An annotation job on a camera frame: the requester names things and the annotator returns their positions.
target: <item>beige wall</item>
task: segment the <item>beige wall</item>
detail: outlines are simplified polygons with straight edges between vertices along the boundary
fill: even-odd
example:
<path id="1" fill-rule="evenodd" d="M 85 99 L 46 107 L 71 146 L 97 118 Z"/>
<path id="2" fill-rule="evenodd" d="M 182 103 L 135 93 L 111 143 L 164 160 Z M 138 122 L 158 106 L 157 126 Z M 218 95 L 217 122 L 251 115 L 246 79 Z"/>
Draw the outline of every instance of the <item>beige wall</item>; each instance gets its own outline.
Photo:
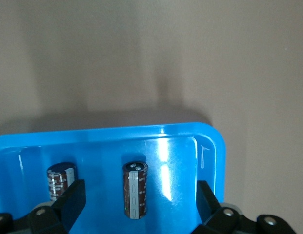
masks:
<path id="1" fill-rule="evenodd" d="M 227 202 L 303 234 L 303 0 L 0 0 L 0 125 L 161 102 L 224 136 Z"/>

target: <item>capacitor stripe marking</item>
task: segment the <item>capacitor stripe marking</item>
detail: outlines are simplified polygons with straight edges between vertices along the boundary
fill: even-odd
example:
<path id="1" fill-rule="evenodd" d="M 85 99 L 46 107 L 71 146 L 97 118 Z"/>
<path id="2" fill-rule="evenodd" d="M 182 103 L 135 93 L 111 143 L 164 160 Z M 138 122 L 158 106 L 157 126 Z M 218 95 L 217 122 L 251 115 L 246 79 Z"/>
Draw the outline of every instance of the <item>capacitor stripe marking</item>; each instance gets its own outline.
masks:
<path id="1" fill-rule="evenodd" d="M 68 183 L 68 187 L 69 187 L 75 180 L 74 169 L 70 167 L 67 170 L 65 170 L 65 173 L 67 174 L 67 183 Z"/>
<path id="2" fill-rule="evenodd" d="M 132 219 L 139 219 L 138 214 L 138 171 L 131 171 L 130 177 L 130 215 Z"/>

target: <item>electrolytic capacitor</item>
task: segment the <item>electrolytic capacitor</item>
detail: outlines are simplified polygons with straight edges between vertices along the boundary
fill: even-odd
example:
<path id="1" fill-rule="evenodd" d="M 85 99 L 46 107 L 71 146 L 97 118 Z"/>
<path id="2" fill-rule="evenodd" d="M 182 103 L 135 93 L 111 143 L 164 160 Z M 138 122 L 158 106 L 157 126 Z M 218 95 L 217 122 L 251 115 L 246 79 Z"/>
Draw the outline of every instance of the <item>electrolytic capacitor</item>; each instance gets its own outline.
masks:
<path id="1" fill-rule="evenodd" d="M 71 162 L 57 163 L 47 169 L 49 196 L 56 201 L 77 179 L 77 168 Z"/>
<path id="2" fill-rule="evenodd" d="M 144 162 L 129 162 L 123 166 L 125 214 L 131 219 L 146 215 L 146 178 Z"/>

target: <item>screw hole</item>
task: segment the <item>screw hole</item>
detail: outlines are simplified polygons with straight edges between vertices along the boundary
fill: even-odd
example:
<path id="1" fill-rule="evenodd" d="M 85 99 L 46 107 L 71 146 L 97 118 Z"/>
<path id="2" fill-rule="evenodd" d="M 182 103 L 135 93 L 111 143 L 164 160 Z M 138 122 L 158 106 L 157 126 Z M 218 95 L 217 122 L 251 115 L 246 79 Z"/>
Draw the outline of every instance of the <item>screw hole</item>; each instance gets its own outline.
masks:
<path id="1" fill-rule="evenodd" d="M 234 212 L 231 209 L 225 209 L 224 214 L 227 215 L 227 216 L 233 216 Z"/>
<path id="2" fill-rule="evenodd" d="M 272 226 L 276 225 L 276 223 L 277 223 L 274 218 L 269 217 L 269 216 L 265 217 L 264 220 L 266 223 L 268 223 L 269 225 L 272 225 Z"/>
<path id="3" fill-rule="evenodd" d="M 46 212 L 45 209 L 40 209 L 40 210 L 36 211 L 36 215 L 41 215 L 41 214 L 43 214 L 45 212 Z"/>

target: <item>blue plastic container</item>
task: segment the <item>blue plastic container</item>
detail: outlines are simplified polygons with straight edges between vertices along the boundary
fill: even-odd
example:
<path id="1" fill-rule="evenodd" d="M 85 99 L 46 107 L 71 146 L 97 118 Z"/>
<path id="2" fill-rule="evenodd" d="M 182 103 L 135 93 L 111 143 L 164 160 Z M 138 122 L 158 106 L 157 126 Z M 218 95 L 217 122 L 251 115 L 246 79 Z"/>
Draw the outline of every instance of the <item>blue plastic container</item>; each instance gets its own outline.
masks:
<path id="1" fill-rule="evenodd" d="M 124 214 L 122 165 L 143 160 L 147 215 Z M 201 223 L 196 181 L 206 180 L 223 202 L 225 144 L 203 123 L 0 136 L 0 213 L 14 219 L 49 200 L 46 170 L 70 161 L 85 179 L 86 206 L 72 234 L 190 233 Z"/>

